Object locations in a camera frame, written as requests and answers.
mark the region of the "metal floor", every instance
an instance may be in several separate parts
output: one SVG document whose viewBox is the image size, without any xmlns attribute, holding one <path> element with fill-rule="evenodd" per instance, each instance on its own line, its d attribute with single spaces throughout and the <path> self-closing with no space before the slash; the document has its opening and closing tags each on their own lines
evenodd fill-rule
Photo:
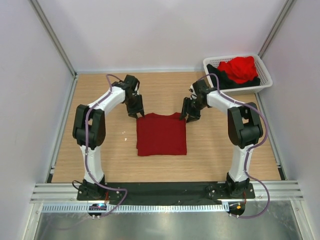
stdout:
<svg viewBox="0 0 320 240">
<path fill-rule="evenodd" d="M 245 215 L 265 201 L 247 202 Z M 42 213 L 36 240 L 302 240 L 290 201 L 272 201 L 262 216 L 236 219 L 226 212 L 119 213 L 85 220 L 87 213 Z"/>
</svg>

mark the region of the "wooden tabletop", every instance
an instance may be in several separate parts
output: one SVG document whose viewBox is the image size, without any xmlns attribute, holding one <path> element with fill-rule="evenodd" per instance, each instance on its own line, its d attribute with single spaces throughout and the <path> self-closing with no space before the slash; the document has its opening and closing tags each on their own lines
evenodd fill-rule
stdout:
<svg viewBox="0 0 320 240">
<path fill-rule="evenodd" d="M 126 74 L 116 74 L 124 79 Z M 131 73 L 140 80 L 146 114 L 180 112 L 190 85 L 202 72 Z M 82 181 L 83 156 L 72 137 L 75 111 L 108 90 L 104 74 L 79 76 L 66 122 L 53 175 L 54 183 Z M 234 96 L 239 101 L 257 102 L 254 94 Z M 187 155 L 137 156 L 136 120 L 128 117 L 126 105 L 117 105 L 106 117 L 106 137 L 101 162 L 107 182 L 225 181 L 231 167 L 233 145 L 228 137 L 227 116 L 215 108 L 201 111 L 201 119 L 186 125 Z M 275 157 L 267 141 L 253 151 L 249 172 L 261 180 L 280 180 Z"/>
</svg>

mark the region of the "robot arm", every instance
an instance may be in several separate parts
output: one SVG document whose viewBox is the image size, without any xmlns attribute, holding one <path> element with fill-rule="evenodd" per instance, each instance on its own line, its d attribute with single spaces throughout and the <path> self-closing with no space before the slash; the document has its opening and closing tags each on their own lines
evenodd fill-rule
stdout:
<svg viewBox="0 0 320 240">
<path fill-rule="evenodd" d="M 250 108 L 222 97 L 216 88 L 208 87 L 204 79 L 193 83 L 190 91 L 192 92 L 191 97 L 185 97 L 183 100 L 180 117 L 183 119 L 188 116 L 187 123 L 199 120 L 201 110 L 205 107 L 217 108 L 227 115 L 228 136 L 234 147 L 232 165 L 226 176 L 226 185 L 230 195 L 240 196 L 249 185 L 249 178 L 244 170 L 246 154 L 249 152 L 246 164 L 248 170 L 253 152 L 253 149 L 249 149 L 257 144 L 263 135 L 260 117 Z M 253 102 L 247 104 L 257 108 Z M 243 123 L 243 119 L 248 119 L 248 122 Z"/>
<path fill-rule="evenodd" d="M 96 101 L 89 105 L 79 105 L 76 109 L 72 135 L 80 145 L 83 160 L 86 154 L 86 131 L 85 118 L 88 110 L 99 103 L 90 113 L 89 120 L 89 148 L 87 152 L 87 163 L 91 174 L 101 184 L 105 184 L 104 172 L 101 166 L 101 144 L 106 137 L 105 116 L 118 104 L 126 104 L 129 117 L 138 118 L 137 113 L 143 117 L 145 115 L 143 108 L 142 96 L 139 95 L 140 82 L 137 78 L 127 75 L 124 81 L 117 81 L 112 84 L 112 92 L 110 89 Z M 89 176 L 87 170 L 84 170 L 84 184 L 94 185 L 93 180 Z"/>
</svg>

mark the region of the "red cloth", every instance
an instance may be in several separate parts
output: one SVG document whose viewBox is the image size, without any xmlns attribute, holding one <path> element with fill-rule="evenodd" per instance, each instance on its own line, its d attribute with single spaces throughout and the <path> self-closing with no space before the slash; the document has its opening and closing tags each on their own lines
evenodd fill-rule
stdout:
<svg viewBox="0 0 320 240">
<path fill-rule="evenodd" d="M 221 72 L 225 71 L 228 78 L 237 84 L 244 84 L 258 77 L 253 56 L 238 56 L 228 62 L 221 61 L 217 68 Z"/>
<path fill-rule="evenodd" d="M 187 155 L 186 120 L 180 113 L 146 114 L 136 120 L 138 156 Z"/>
</svg>

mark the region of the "white basket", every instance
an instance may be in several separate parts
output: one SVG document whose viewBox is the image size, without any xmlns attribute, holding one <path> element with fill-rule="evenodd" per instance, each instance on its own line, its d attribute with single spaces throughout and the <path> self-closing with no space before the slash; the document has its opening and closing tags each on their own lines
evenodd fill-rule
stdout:
<svg viewBox="0 0 320 240">
<path fill-rule="evenodd" d="M 236 57 L 249 57 L 249 56 L 252 56 L 254 58 L 254 65 L 255 65 L 256 71 L 257 71 L 259 78 L 260 78 L 260 86 L 224 89 L 221 91 L 228 94 L 228 95 L 255 94 L 255 93 L 260 92 L 264 88 L 271 87 L 273 84 L 271 76 L 270 76 L 265 64 L 262 62 L 261 58 L 255 54 L 208 57 L 205 60 L 203 60 L 203 67 L 204 67 L 205 74 L 209 74 L 208 68 L 207 68 L 208 64 L 211 64 L 212 66 L 217 68 L 219 66 L 220 62 L 229 62 L 230 60 L 232 60 Z M 211 83 L 210 76 L 207 76 L 207 79 L 208 79 L 209 83 Z"/>
</svg>

